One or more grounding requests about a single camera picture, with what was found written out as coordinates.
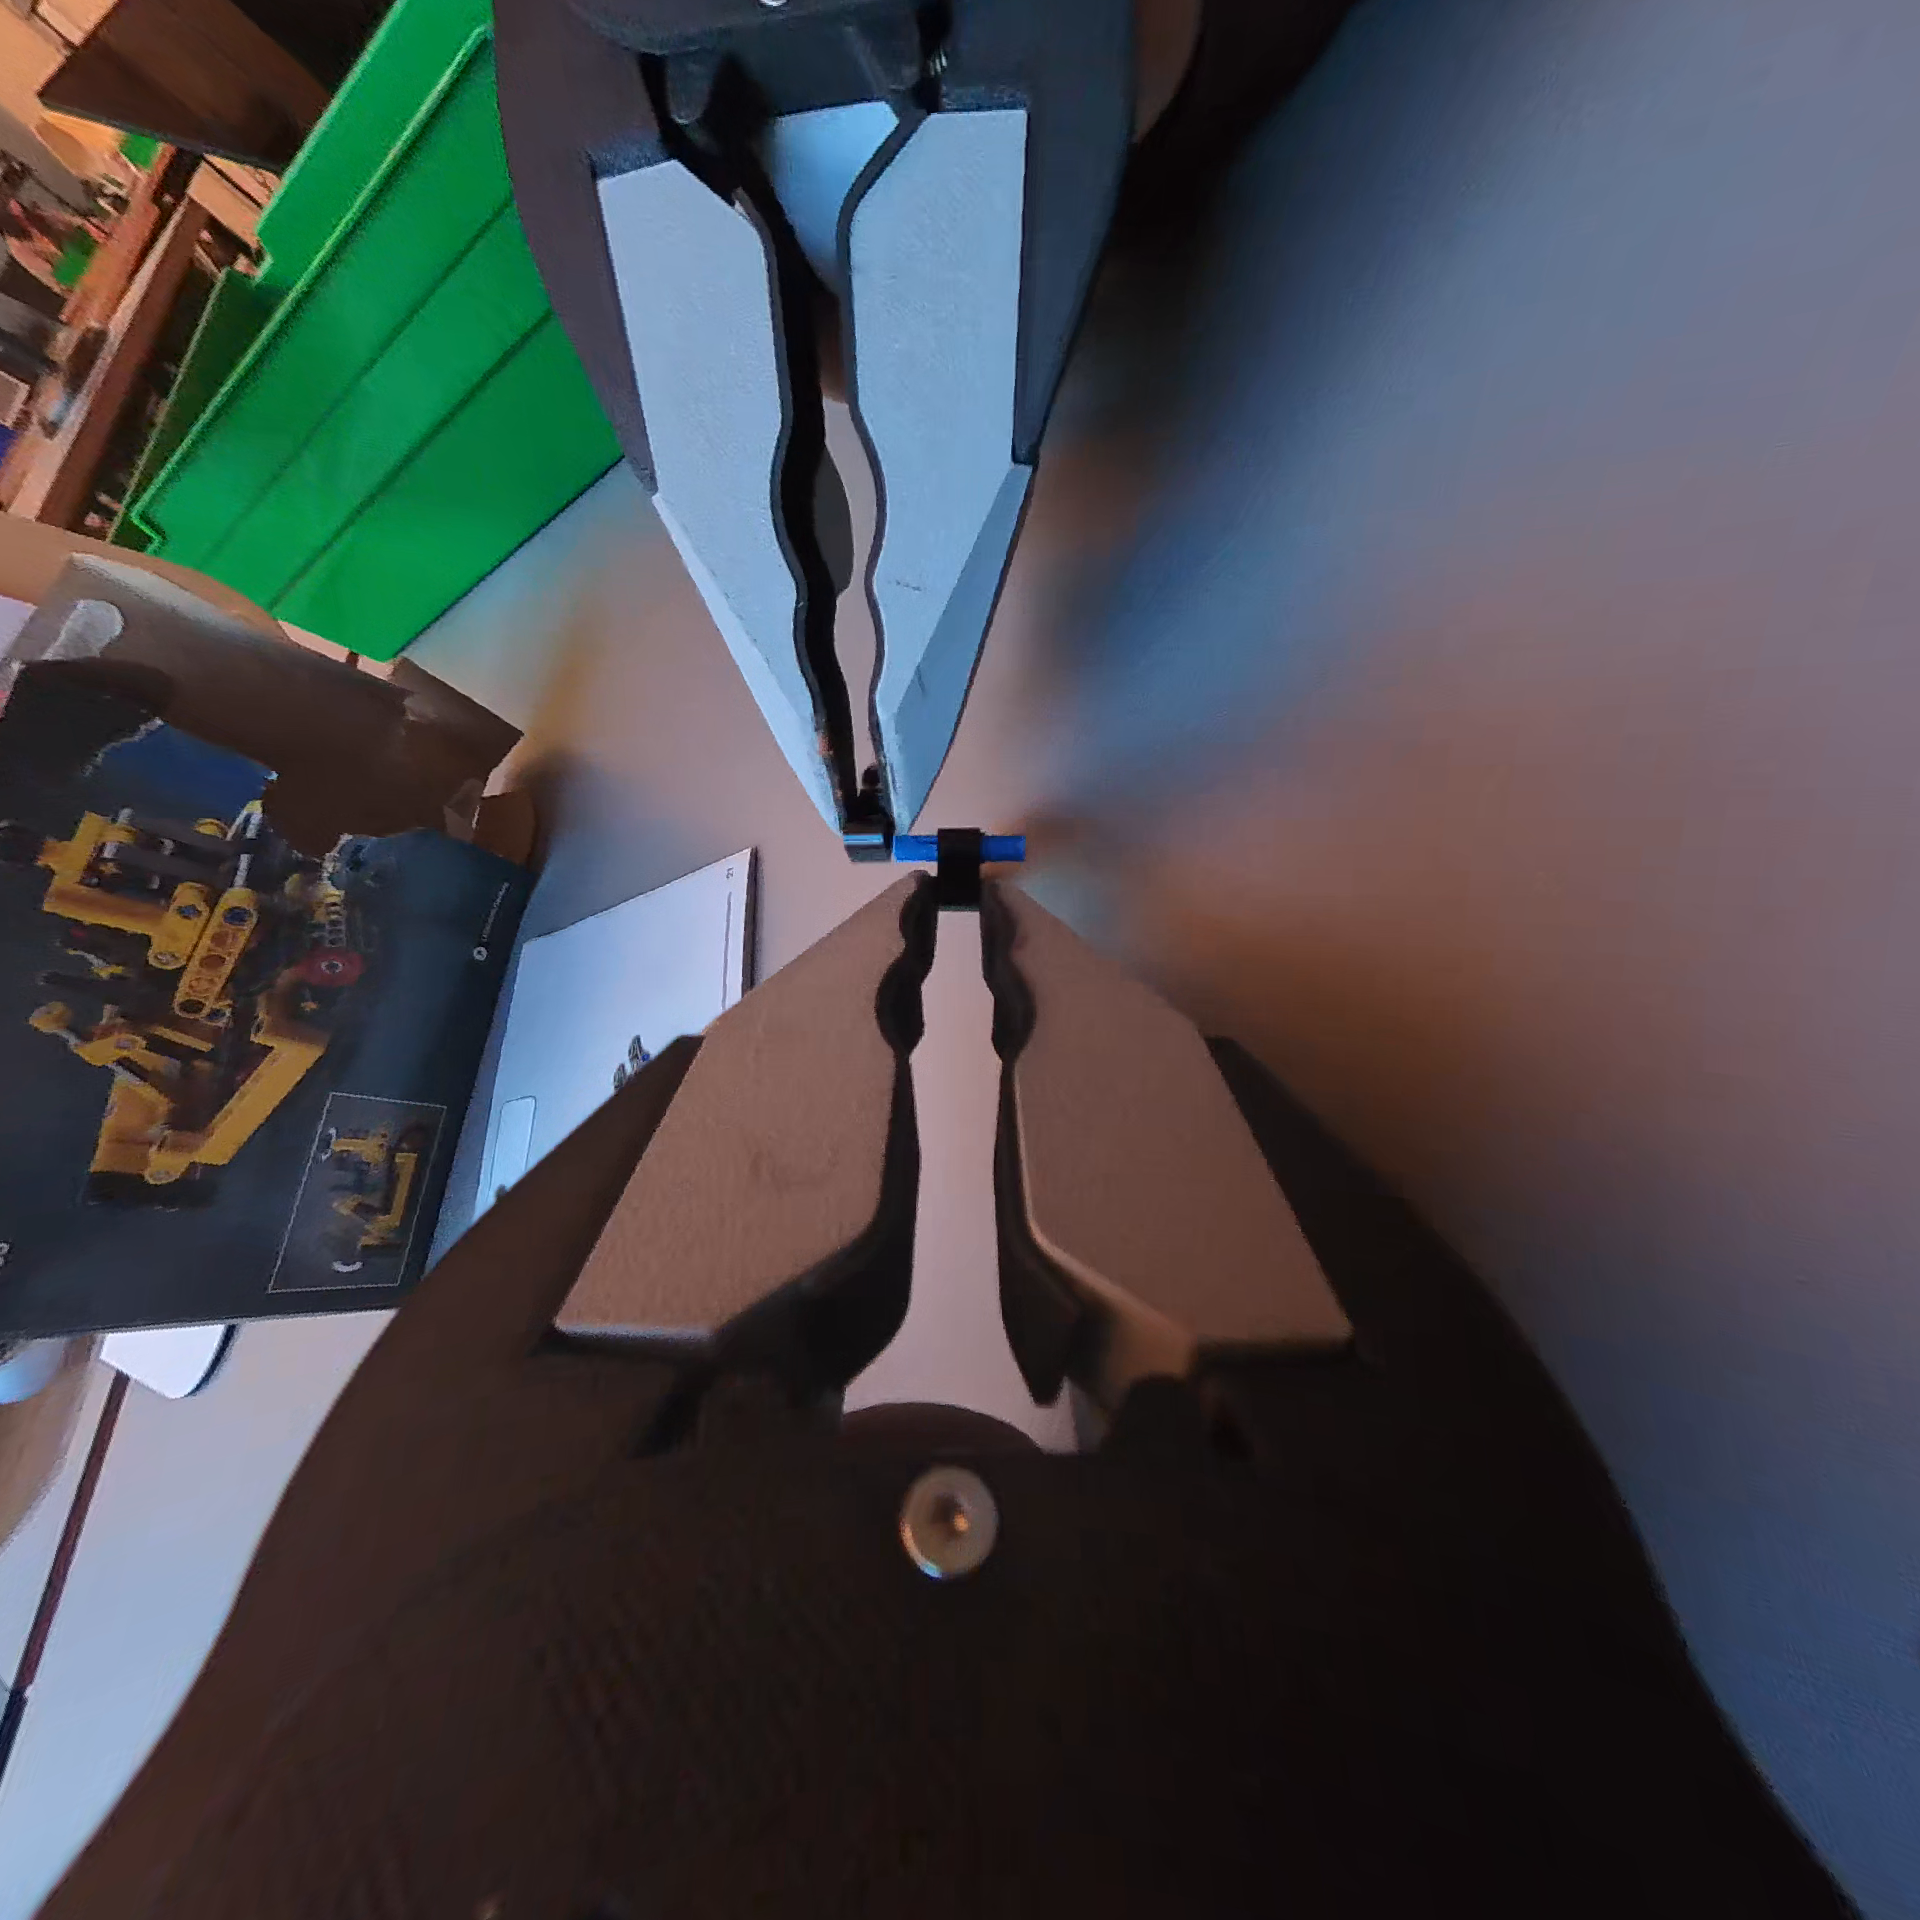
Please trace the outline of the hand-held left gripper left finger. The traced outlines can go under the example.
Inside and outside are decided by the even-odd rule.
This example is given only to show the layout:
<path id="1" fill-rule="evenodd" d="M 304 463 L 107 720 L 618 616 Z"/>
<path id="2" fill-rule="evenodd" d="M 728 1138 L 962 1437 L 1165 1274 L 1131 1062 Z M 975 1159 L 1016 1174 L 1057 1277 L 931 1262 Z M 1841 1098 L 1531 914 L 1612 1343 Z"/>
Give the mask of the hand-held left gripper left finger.
<path id="1" fill-rule="evenodd" d="M 839 1395 L 909 1296 L 935 889 L 909 875 L 703 1037 L 557 1334 Z"/>

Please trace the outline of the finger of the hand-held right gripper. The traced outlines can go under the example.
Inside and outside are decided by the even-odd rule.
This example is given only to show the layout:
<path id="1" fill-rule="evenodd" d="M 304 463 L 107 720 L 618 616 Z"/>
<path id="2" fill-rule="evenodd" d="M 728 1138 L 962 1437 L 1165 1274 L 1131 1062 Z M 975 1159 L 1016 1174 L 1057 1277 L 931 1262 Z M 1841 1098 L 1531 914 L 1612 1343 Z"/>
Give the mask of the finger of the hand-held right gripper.
<path id="1" fill-rule="evenodd" d="M 597 185 L 656 512 L 827 833 L 857 813 L 834 648 L 847 512 L 819 514 L 826 422 L 795 405 L 780 251 L 682 160 Z"/>
<path id="2" fill-rule="evenodd" d="M 1033 482 L 1016 449 L 1026 125 L 997 106 L 899 127 L 842 217 L 877 510 L 872 722 L 901 833 L 962 722 Z"/>

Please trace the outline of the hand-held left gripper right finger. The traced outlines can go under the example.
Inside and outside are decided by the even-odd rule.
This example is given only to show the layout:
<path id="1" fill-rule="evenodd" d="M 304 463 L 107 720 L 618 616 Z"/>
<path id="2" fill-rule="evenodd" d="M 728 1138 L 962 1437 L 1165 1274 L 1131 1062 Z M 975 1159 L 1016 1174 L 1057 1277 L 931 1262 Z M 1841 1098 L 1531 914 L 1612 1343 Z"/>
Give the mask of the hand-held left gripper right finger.
<path id="1" fill-rule="evenodd" d="M 1000 1310 L 1033 1401 L 1346 1351 L 1354 1321 L 1197 1026 L 1013 882 L 983 901 Z"/>

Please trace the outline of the black connector with blue pin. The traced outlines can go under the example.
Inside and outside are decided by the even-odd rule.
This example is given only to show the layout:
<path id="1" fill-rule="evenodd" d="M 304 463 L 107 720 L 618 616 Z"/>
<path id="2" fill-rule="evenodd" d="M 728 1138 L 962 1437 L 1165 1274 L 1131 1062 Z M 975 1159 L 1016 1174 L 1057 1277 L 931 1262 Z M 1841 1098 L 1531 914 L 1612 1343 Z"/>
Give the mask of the black connector with blue pin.
<path id="1" fill-rule="evenodd" d="M 933 895 L 943 911 L 976 911 L 989 869 L 1024 864 L 1026 838 L 978 829 L 897 833 L 891 858 L 903 866 L 931 869 Z"/>

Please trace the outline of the dark printed lego box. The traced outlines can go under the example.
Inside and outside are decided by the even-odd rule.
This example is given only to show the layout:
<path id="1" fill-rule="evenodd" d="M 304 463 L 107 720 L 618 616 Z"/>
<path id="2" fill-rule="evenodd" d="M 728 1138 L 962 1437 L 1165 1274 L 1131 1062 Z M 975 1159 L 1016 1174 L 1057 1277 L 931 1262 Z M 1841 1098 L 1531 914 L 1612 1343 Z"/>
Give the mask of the dark printed lego box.
<path id="1" fill-rule="evenodd" d="M 418 1286 L 532 891 L 521 735 L 69 558 L 4 648 L 4 1345 Z"/>

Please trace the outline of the person's right hand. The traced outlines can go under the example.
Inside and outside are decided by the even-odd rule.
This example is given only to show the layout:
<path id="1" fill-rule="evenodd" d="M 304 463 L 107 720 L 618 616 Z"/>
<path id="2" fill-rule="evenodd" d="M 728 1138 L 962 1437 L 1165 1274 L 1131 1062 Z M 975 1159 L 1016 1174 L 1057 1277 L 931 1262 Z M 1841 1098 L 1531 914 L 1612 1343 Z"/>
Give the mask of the person's right hand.
<path id="1" fill-rule="evenodd" d="M 1133 3 L 1136 104 L 1131 145 L 1145 143 L 1181 91 L 1205 26 L 1205 3 Z"/>

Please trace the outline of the white instruction booklet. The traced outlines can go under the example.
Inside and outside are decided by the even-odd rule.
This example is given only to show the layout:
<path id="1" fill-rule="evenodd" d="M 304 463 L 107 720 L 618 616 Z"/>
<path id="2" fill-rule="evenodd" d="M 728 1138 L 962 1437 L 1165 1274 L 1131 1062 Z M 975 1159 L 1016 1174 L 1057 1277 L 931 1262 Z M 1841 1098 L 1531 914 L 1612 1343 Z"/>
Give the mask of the white instruction booklet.
<path id="1" fill-rule="evenodd" d="M 671 1042 L 755 983 L 759 855 L 744 848 L 516 946 L 431 1261 Z"/>

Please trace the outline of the green plastic bin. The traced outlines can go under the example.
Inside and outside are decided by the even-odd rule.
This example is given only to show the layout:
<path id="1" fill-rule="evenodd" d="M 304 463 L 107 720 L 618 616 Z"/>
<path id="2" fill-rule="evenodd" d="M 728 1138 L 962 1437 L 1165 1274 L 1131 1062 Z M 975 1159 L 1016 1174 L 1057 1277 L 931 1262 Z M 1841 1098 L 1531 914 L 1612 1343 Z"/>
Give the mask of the green plastic bin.
<path id="1" fill-rule="evenodd" d="M 268 301 L 296 290 L 492 29 L 492 3 L 395 3 L 384 15 L 256 222 L 256 286 Z"/>
<path id="2" fill-rule="evenodd" d="M 128 536 L 393 662 L 618 463 L 513 193 L 393 183 L 280 302 Z"/>

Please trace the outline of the dark wooden table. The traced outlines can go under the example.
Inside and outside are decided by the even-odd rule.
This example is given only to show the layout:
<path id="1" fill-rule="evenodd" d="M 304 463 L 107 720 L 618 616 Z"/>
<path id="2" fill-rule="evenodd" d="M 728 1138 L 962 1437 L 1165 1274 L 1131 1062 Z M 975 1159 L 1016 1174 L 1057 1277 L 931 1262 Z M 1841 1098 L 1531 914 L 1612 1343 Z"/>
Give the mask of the dark wooden table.
<path id="1" fill-rule="evenodd" d="M 389 3 L 117 3 L 40 85 L 41 109 L 281 174 Z"/>

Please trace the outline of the flat white device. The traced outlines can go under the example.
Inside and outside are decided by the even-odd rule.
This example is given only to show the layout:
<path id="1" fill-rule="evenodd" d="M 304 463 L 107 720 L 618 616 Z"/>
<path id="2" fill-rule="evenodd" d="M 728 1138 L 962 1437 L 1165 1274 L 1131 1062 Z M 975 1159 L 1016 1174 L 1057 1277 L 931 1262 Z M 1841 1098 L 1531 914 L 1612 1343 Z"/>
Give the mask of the flat white device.
<path id="1" fill-rule="evenodd" d="M 160 1400 L 187 1401 L 223 1373 L 236 1337 L 236 1323 L 115 1330 L 98 1358 Z"/>

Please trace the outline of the brown cardboard box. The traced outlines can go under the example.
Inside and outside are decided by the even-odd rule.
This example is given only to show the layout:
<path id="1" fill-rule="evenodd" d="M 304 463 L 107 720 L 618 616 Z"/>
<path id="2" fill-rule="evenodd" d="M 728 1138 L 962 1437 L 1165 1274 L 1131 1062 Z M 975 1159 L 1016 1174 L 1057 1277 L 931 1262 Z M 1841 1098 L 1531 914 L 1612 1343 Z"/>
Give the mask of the brown cardboard box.
<path id="1" fill-rule="evenodd" d="M 103 545 L 36 520 L 2 512 L 2 584 L 8 601 L 40 606 L 56 591 L 57 576 L 75 558 L 95 558 Z"/>

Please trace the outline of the round wooden disc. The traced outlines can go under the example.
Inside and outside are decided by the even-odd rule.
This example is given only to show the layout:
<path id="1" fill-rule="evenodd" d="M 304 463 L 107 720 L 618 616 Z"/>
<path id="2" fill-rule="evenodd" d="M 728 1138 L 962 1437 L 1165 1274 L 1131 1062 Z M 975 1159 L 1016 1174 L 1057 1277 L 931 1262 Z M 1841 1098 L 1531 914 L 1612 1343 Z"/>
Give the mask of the round wooden disc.
<path id="1" fill-rule="evenodd" d="M 103 1365 L 107 1334 L 67 1336 L 87 1343 L 85 1362 L 69 1365 L 34 1400 L 2 1409 L 2 1547 L 57 1486 L 72 1456 L 87 1456 L 107 1417 L 107 1389 L 120 1374 Z"/>

